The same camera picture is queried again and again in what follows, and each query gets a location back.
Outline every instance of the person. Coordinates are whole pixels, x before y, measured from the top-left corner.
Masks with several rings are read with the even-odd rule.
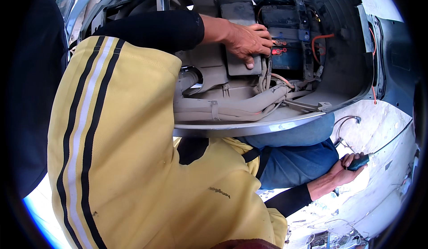
[[[173,141],[181,61],[172,53],[223,43],[251,69],[251,54],[270,54],[270,39],[260,24],[176,10],[110,22],[79,43],[55,96],[47,145],[52,205],[72,246],[278,248],[289,214],[355,179],[364,167],[345,166],[359,155],[339,160],[326,133],[308,144],[281,143],[284,133]],[[304,164],[269,182],[284,161],[291,166],[308,151],[313,171]],[[256,194],[283,182],[295,187],[265,203]]]

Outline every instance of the car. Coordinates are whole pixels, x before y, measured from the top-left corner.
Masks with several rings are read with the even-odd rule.
[[[252,70],[220,44],[177,52],[183,67],[175,136],[281,131],[361,99],[386,101],[412,115],[420,67],[406,25],[366,14],[361,0],[77,0],[63,17],[66,36],[76,44],[113,20],[189,8],[238,24],[263,24],[274,47],[269,58],[254,55]]]

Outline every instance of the blue battery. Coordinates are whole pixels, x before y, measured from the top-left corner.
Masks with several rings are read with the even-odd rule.
[[[302,70],[303,55],[299,49],[289,49],[279,55],[272,54],[272,69]]]

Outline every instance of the black sleeve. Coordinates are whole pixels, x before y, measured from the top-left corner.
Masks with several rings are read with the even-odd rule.
[[[305,184],[283,191],[265,202],[267,208],[276,208],[284,217],[312,203]]]
[[[189,10],[147,12],[110,22],[93,36],[117,37],[135,46],[174,53],[194,49],[204,39],[204,24]]]

